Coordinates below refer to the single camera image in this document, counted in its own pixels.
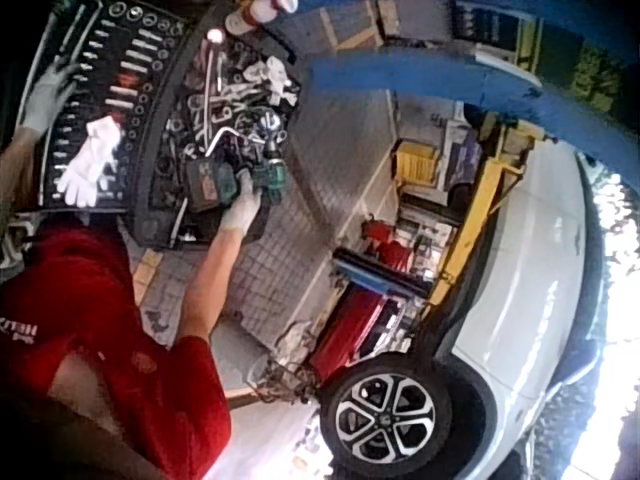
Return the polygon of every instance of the mechanic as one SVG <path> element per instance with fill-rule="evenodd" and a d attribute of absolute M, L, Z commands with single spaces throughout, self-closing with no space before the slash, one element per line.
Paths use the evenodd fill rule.
<path fill-rule="evenodd" d="M 47 70 L 0 158 L 5 225 L 36 143 L 72 92 L 72 72 L 61 62 Z M 119 234 L 103 225 L 85 227 L 75 217 L 45 221 L 28 268 L 0 289 L 0 378 L 8 382 L 3 390 L 55 399 L 169 477 L 201 478 L 231 433 L 209 337 L 260 207 L 248 171 L 240 182 L 241 194 L 186 290 L 169 350 L 143 331 Z"/>

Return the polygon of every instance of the red polo shirt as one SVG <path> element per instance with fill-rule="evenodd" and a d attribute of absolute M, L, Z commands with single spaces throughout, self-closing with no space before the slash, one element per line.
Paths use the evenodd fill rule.
<path fill-rule="evenodd" d="M 171 478 L 201 478 L 231 435 L 204 340 L 170 350 L 142 329 L 129 264 L 88 229 L 51 232 L 33 266 L 0 290 L 2 378 L 46 395 L 72 350 L 102 372 L 132 446 Z"/>

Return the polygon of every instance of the white car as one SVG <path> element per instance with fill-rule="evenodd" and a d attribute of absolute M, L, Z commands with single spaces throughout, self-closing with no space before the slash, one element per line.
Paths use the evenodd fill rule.
<path fill-rule="evenodd" d="M 581 168 L 571 146 L 539 142 L 447 314 L 408 354 L 327 382 L 321 425 L 337 478 L 528 477 L 532 425 L 599 354 L 587 337 L 602 237 Z"/>

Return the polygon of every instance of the gloved hand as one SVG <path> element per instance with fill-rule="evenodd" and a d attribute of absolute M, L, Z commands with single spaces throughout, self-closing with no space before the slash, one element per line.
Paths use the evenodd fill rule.
<path fill-rule="evenodd" d="M 262 191 L 253 191 L 253 179 L 249 170 L 242 170 L 238 174 L 240 180 L 240 195 L 231 205 L 220 222 L 219 230 L 240 230 L 245 236 L 249 227 L 260 210 Z"/>
<path fill-rule="evenodd" d="M 58 192 L 66 192 L 67 205 L 95 207 L 98 185 L 108 187 L 104 177 L 106 164 L 115 164 L 113 151 L 120 144 L 121 132 L 112 117 L 107 116 L 87 124 L 88 137 L 78 154 L 69 162 L 58 182 Z"/>
<path fill-rule="evenodd" d="M 61 68 L 62 63 L 58 60 L 47 68 L 27 101 L 22 126 L 37 132 L 38 138 L 49 129 L 75 88 L 75 83 L 67 84 L 67 81 L 76 66 Z"/>

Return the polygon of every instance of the socket set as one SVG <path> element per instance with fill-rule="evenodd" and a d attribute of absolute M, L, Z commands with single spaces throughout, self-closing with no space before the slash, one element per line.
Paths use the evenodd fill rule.
<path fill-rule="evenodd" d="M 98 193 L 98 211 L 125 211 L 135 190 L 135 162 L 157 92 L 171 70 L 182 39 L 183 19 L 139 2 L 84 0 L 68 2 L 43 35 L 34 60 L 36 81 L 58 56 L 79 66 L 76 89 L 56 118 L 44 143 L 38 203 L 45 210 L 69 210 L 57 182 L 84 143 L 86 124 L 111 115 L 123 137 L 104 176 L 108 188 Z"/>

